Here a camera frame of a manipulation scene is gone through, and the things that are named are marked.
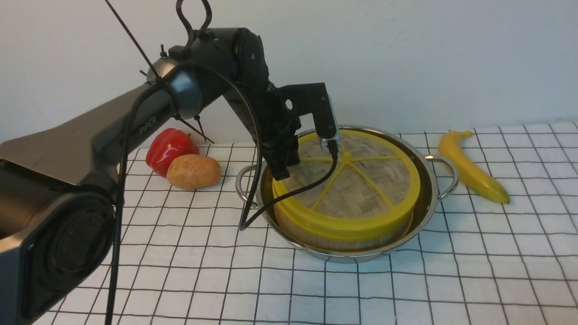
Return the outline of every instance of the white grid tablecloth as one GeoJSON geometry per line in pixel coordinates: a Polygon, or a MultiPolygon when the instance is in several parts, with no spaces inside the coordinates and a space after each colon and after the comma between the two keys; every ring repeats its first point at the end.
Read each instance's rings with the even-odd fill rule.
{"type": "MultiPolygon", "coordinates": [[[[435,154],[442,133],[399,136],[435,154]]],[[[115,322],[578,324],[577,125],[476,130],[464,147],[512,203],[460,185],[401,250],[361,264],[295,250],[263,218],[237,232],[235,176],[254,160],[250,144],[203,148],[224,177],[195,192],[152,175],[146,149],[132,153],[115,322]]],[[[37,324],[103,324],[108,263],[37,324]]]]}

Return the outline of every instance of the bamboo steamer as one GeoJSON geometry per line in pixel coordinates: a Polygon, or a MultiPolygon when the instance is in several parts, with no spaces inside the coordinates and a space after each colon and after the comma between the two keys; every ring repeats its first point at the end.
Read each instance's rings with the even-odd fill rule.
{"type": "MultiPolygon", "coordinates": [[[[341,252],[384,246],[406,234],[420,192],[411,158],[377,136],[340,130],[338,166],[322,185],[278,202],[279,226],[302,242],[341,252]]],[[[273,180],[274,197],[311,184],[332,159],[311,133],[299,138],[301,163],[291,177],[273,180]]]]}

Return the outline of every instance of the black wire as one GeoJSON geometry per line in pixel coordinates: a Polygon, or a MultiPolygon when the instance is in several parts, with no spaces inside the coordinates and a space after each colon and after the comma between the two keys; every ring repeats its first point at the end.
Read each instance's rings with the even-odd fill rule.
{"type": "Polygon", "coordinates": [[[249,111],[249,116],[251,117],[251,122],[253,122],[253,126],[255,127],[255,141],[256,141],[256,145],[257,145],[257,166],[255,169],[255,177],[253,178],[253,182],[251,183],[251,189],[249,190],[249,194],[247,196],[247,202],[245,202],[245,205],[244,205],[243,210],[241,212],[241,218],[239,220],[239,229],[241,231],[247,229],[247,227],[249,227],[251,225],[251,223],[253,223],[253,221],[255,221],[255,219],[258,216],[263,214],[263,212],[265,212],[267,209],[269,209],[275,203],[278,203],[278,202],[280,202],[286,198],[292,197],[292,196],[300,194],[302,192],[308,191],[308,190],[322,184],[324,181],[326,181],[333,174],[333,172],[335,171],[335,168],[337,166],[337,160],[338,160],[337,154],[339,151],[337,141],[335,141],[335,140],[331,140],[328,142],[329,152],[331,152],[331,156],[333,158],[333,164],[331,166],[331,169],[329,170],[329,172],[325,176],[323,176],[321,179],[319,179],[318,181],[316,181],[314,183],[311,183],[307,186],[304,186],[300,189],[294,190],[292,192],[289,192],[287,194],[284,194],[284,195],[272,200],[271,202],[265,204],[263,207],[261,207],[259,210],[257,210],[257,212],[251,216],[251,218],[247,219],[249,216],[249,212],[251,210],[251,206],[253,205],[253,200],[255,199],[255,194],[257,193],[257,186],[259,184],[259,177],[261,176],[262,161],[263,161],[263,156],[261,154],[261,146],[262,146],[261,126],[259,125],[258,120],[255,118],[255,111],[254,111],[253,107],[251,106],[250,102],[245,97],[243,91],[239,88],[239,86],[237,86],[237,84],[235,82],[233,82],[232,80],[230,80],[229,78],[222,75],[220,72],[214,70],[213,68],[210,68],[210,67],[207,67],[207,66],[204,66],[201,64],[194,64],[194,63],[185,63],[182,65],[179,65],[179,67],[181,67],[181,68],[186,68],[186,67],[201,68],[201,69],[204,69],[204,70],[216,75],[217,77],[221,78],[223,81],[228,83],[239,94],[239,96],[241,97],[241,101],[244,103],[244,105],[247,107],[247,110],[249,111]]]}
{"type": "Polygon", "coordinates": [[[295,196],[297,194],[309,191],[321,184],[323,184],[324,181],[326,181],[329,177],[331,177],[331,175],[333,174],[333,172],[335,172],[335,168],[337,168],[337,152],[338,152],[338,148],[337,148],[337,142],[335,140],[330,140],[329,141],[329,151],[331,152],[331,156],[333,158],[333,162],[331,164],[331,168],[329,169],[329,171],[325,174],[325,176],[323,176],[322,178],[320,178],[318,181],[313,182],[307,186],[303,186],[300,189],[296,189],[294,191],[291,191],[289,193],[285,193],[283,195],[281,195],[280,197],[277,197],[271,201],[269,201],[267,204],[265,204],[264,206],[262,206],[261,208],[259,208],[259,210],[257,210],[257,212],[255,212],[255,214],[252,215],[252,217],[246,222],[245,226],[248,227],[251,223],[253,223],[253,221],[255,221],[255,219],[260,216],[261,214],[263,214],[263,212],[267,211],[269,208],[271,208],[272,206],[274,206],[274,204],[279,203],[280,201],[286,199],[286,198],[290,198],[292,196],[295,196]]]}
{"type": "Polygon", "coordinates": [[[194,39],[194,31],[192,30],[191,23],[189,23],[187,18],[183,15],[182,6],[183,6],[183,0],[177,0],[177,4],[176,4],[177,16],[179,17],[179,20],[181,21],[181,23],[183,23],[184,29],[187,31],[187,44],[185,44],[185,46],[189,47],[192,45],[192,42],[195,40],[194,39]]]}
{"type": "Polygon", "coordinates": [[[142,103],[152,94],[163,88],[163,84],[156,83],[150,88],[143,91],[132,104],[131,110],[128,113],[124,124],[124,139],[123,139],[123,153],[120,160],[120,168],[118,171],[118,188],[116,193],[116,215],[114,224],[114,242],[112,251],[112,260],[110,267],[110,286],[108,292],[108,302],[106,304],[105,325],[112,324],[112,316],[114,310],[114,301],[116,297],[116,286],[118,280],[118,261],[120,257],[120,233],[122,229],[123,220],[123,206],[124,206],[124,185],[127,179],[127,165],[129,154],[129,138],[132,126],[135,122],[136,113],[142,103]]]}

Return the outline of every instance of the black robotic arm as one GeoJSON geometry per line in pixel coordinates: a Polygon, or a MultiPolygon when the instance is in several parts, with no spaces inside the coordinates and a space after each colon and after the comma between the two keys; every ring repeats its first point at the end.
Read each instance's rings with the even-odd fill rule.
{"type": "Polygon", "coordinates": [[[196,116],[223,95],[276,179],[299,163],[300,116],[313,114],[322,140],[338,138],[325,84],[275,87],[261,38],[245,28],[208,29],[189,46],[169,49],[154,66],[161,65],[162,80],[0,145],[2,324],[32,323],[106,256],[119,204],[116,166],[134,103],[130,151],[171,117],[196,116]]]}

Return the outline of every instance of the pot handle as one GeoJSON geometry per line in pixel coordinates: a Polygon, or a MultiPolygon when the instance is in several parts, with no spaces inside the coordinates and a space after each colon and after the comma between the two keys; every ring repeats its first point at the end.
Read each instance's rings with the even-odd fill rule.
{"type": "MultiPolygon", "coordinates": [[[[248,172],[252,172],[256,169],[257,169],[257,165],[249,165],[249,166],[243,167],[243,169],[240,170],[240,172],[237,174],[237,177],[235,179],[235,191],[237,192],[237,195],[245,203],[247,203],[247,200],[249,198],[247,198],[247,194],[245,194],[245,191],[243,190],[243,185],[241,184],[241,181],[243,180],[243,176],[245,176],[245,174],[247,174],[248,172]]],[[[259,208],[259,206],[257,205],[257,203],[255,201],[253,201],[253,207],[259,208]]]]}
{"type": "Polygon", "coordinates": [[[445,199],[448,195],[451,195],[455,191],[455,189],[458,187],[458,184],[460,182],[460,173],[458,173],[458,168],[455,166],[455,164],[445,157],[430,155],[430,156],[425,156],[425,159],[427,161],[434,161],[436,163],[446,164],[451,169],[451,173],[452,173],[451,184],[445,191],[441,192],[438,195],[438,201],[441,201],[441,200],[445,199]]]}

